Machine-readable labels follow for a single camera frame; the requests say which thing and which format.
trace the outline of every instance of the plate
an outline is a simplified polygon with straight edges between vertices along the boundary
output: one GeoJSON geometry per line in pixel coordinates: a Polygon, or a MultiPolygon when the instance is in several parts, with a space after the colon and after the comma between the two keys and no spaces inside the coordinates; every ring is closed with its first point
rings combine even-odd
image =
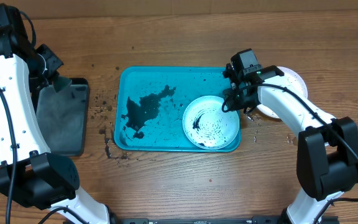
{"type": "Polygon", "coordinates": [[[183,114],[183,130],[194,145],[216,150],[236,138],[240,127],[239,115],[236,111],[223,113],[223,101],[218,96],[202,96],[187,106],[183,114]]]}
{"type": "MultiPolygon", "coordinates": [[[[292,83],[294,89],[302,93],[304,97],[308,97],[308,89],[306,87],[305,81],[293,70],[285,67],[277,67],[281,71],[284,72],[284,77],[288,78],[288,81],[292,83]]],[[[270,108],[265,105],[258,105],[258,110],[262,112],[264,115],[269,116],[271,118],[280,119],[276,113],[274,113],[270,108]]]]}

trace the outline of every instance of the wooden surface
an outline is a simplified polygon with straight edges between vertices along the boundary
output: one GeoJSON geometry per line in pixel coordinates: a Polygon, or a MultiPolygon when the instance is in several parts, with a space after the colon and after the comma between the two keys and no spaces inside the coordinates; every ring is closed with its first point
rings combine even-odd
{"type": "Polygon", "coordinates": [[[358,0],[0,0],[32,19],[356,10],[358,0]]]}
{"type": "MultiPolygon", "coordinates": [[[[65,62],[60,74],[89,81],[85,152],[73,160],[83,188],[120,217],[279,215],[300,189],[296,146],[288,143],[293,135],[282,122],[259,114],[254,121],[242,118],[241,145],[229,154],[125,154],[110,141],[113,157],[130,159],[108,159],[99,129],[112,129],[113,96],[127,67],[222,67],[236,52],[253,48],[262,65],[297,71],[317,106],[358,125],[358,11],[56,19],[34,25],[37,43],[46,43],[65,62]],[[103,100],[112,113],[91,119],[103,100]]],[[[358,197],[358,185],[347,196],[358,197]]],[[[5,204],[0,194],[0,223],[5,204]]],[[[14,203],[12,222],[37,223],[46,212],[14,203]]],[[[328,214],[358,223],[358,203],[337,203],[328,214]]],[[[60,223],[61,217],[48,222],[60,223]]]]}

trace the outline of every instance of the tray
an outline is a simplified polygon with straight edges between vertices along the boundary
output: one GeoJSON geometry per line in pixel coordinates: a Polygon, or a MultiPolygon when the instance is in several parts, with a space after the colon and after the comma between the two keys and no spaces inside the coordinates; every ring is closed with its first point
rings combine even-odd
{"type": "Polygon", "coordinates": [[[114,141],[124,150],[231,152],[241,141],[240,128],[230,145],[206,150],[192,144],[182,126],[186,107],[201,96],[223,97],[230,88],[224,68],[129,67],[121,75],[114,141]]]}

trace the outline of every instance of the black cable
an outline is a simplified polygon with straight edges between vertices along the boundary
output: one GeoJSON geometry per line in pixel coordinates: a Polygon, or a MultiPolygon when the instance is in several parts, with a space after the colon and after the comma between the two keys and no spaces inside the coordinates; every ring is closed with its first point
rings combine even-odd
{"type": "Polygon", "coordinates": [[[63,210],[64,212],[68,212],[70,215],[74,216],[74,218],[76,218],[78,221],[80,221],[80,223],[88,224],[88,222],[84,221],[79,215],[77,215],[75,212],[73,212],[71,209],[69,209],[67,207],[59,207],[59,208],[53,209],[40,222],[38,222],[38,224],[43,224],[51,215],[53,215],[54,213],[56,213],[60,210],[63,210]]]}
{"type": "MultiPolygon", "coordinates": [[[[328,130],[334,135],[334,137],[349,151],[351,152],[351,154],[355,157],[355,159],[358,161],[358,155],[353,151],[353,149],[347,144],[347,142],[345,142],[345,140],[335,131],[333,130],[333,128],[331,127],[331,125],[327,124],[323,119],[321,119],[318,114],[316,112],[314,112],[309,105],[307,105],[296,93],[292,92],[291,90],[289,90],[287,87],[282,87],[282,86],[278,86],[278,85],[273,85],[273,84],[268,84],[268,83],[261,83],[261,84],[256,84],[256,85],[250,85],[250,86],[245,86],[243,88],[241,88],[239,91],[242,92],[245,89],[249,89],[249,88],[255,88],[258,86],[266,86],[266,87],[271,87],[271,88],[277,88],[279,90],[283,90],[289,94],[291,94],[291,96],[293,96],[294,98],[296,98],[312,115],[315,119],[317,119],[321,124],[323,124],[326,128],[328,128],[328,130]]],[[[227,97],[222,105],[222,111],[223,112],[227,112],[229,111],[229,109],[225,110],[224,107],[227,103],[227,101],[230,99],[229,96],[227,97]]],[[[324,205],[323,209],[317,214],[316,218],[314,219],[313,224],[318,223],[318,220],[320,219],[321,216],[323,216],[324,212],[328,209],[328,207],[330,205],[333,205],[334,202],[358,202],[358,198],[335,198],[335,199],[331,199],[328,200],[327,203],[324,205]]]]}
{"type": "Polygon", "coordinates": [[[31,33],[32,33],[32,40],[31,40],[31,46],[35,47],[36,43],[37,43],[37,35],[35,34],[35,29],[34,29],[34,25],[31,22],[30,17],[23,11],[20,11],[20,13],[28,20],[28,22],[30,23],[31,26],[31,33]]]}
{"type": "Polygon", "coordinates": [[[0,88],[0,97],[6,113],[7,125],[9,126],[9,134],[11,135],[11,143],[12,143],[11,147],[12,147],[12,155],[13,155],[11,183],[9,185],[9,190],[7,194],[6,217],[5,217],[5,222],[9,224],[11,222],[12,194],[13,194],[13,187],[16,178],[17,144],[15,139],[15,133],[13,130],[11,112],[9,111],[9,107],[7,105],[7,101],[3,92],[4,90],[0,88]]]}

